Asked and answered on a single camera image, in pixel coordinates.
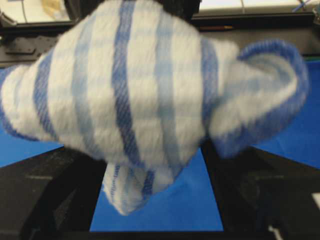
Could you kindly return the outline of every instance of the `blue mat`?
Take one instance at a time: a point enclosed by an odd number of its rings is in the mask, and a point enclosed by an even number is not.
[[[276,137],[256,147],[320,168],[320,61],[308,62],[311,91],[302,111]],[[21,140],[0,130],[0,167],[59,147]],[[91,231],[222,231],[222,223],[200,151],[175,184],[141,210],[119,215],[100,193]]]

